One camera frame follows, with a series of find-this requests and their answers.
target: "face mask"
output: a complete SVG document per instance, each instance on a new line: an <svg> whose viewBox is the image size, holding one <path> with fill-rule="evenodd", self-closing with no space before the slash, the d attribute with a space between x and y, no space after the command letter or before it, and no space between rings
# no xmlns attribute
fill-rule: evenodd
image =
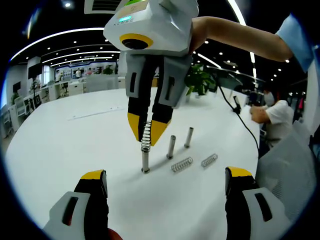
<svg viewBox="0 0 320 240"><path fill-rule="evenodd" d="M267 93L264 95L264 101L265 101L265 104L268 106L268 107L271 107L274 103L275 103L275 98L274 96L272 95L271 92Z"/></svg>

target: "metal spring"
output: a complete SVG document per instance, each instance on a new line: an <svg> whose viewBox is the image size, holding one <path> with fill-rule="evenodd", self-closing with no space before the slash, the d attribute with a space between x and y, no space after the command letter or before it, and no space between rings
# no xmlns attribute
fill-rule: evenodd
<svg viewBox="0 0 320 240"><path fill-rule="evenodd" d="M149 153L151 149L151 122L147 121L144 124L143 135L141 139L141 151Z"/></svg>
<svg viewBox="0 0 320 240"><path fill-rule="evenodd" d="M176 173L176 172L180 172L183 169L189 167L192 163L194 162L194 160L191 157L188 157L180 162L177 162L176 164L173 164L171 166L171 170Z"/></svg>
<svg viewBox="0 0 320 240"><path fill-rule="evenodd" d="M203 168L206 168L206 167L208 167L210 164L212 164L215 160L217 160L218 159L218 155L217 154L212 154L211 156L209 156L209 157L207 157L205 160L203 160L202 162L201 162L201 166L203 167Z"/></svg>

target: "table surface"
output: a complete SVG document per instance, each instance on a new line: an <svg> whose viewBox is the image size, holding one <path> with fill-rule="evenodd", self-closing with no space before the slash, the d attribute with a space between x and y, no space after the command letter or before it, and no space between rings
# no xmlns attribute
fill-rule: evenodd
<svg viewBox="0 0 320 240"><path fill-rule="evenodd" d="M25 120L7 149L5 165L27 214L43 228L51 207L74 190L82 175L104 169L109 227L124 240L225 239L225 167L255 176L253 137L215 93L192 96L174 110L149 153L150 173L143 174L127 105L124 89L91 92L42 104ZM259 142L259 125L248 106L241 116ZM185 149L189 127L194 132ZM167 160L171 135L176 136L174 157ZM213 153L217 161L203 169L201 161ZM171 165L187 157L193 158L192 166L173 173Z"/></svg>

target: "blue sleeve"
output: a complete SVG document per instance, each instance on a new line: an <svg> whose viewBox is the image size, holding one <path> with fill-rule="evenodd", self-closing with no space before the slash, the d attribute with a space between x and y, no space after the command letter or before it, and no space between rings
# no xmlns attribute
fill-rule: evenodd
<svg viewBox="0 0 320 240"><path fill-rule="evenodd" d="M303 71L307 71L314 59L312 45L297 19L290 14L276 33L291 49Z"/></svg>

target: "metal cylinder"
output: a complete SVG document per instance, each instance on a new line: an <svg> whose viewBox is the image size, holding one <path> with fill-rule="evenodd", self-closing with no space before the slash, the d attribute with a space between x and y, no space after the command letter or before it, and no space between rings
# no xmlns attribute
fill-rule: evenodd
<svg viewBox="0 0 320 240"><path fill-rule="evenodd" d="M175 144L176 144L176 136L172 135L170 138L169 151L168 151L168 154L166 155L167 159L172 159L174 157Z"/></svg>
<svg viewBox="0 0 320 240"><path fill-rule="evenodd" d="M185 144L184 144L184 147L186 149L190 148L190 142L191 142L191 137L192 137L192 133L193 132L194 132L194 128L190 127L189 128L189 132L188 132L188 136L186 137L186 141L185 141Z"/></svg>
<svg viewBox="0 0 320 240"><path fill-rule="evenodd" d="M142 151L142 169L141 171L144 174L147 174L150 171L149 168L149 152Z"/></svg>

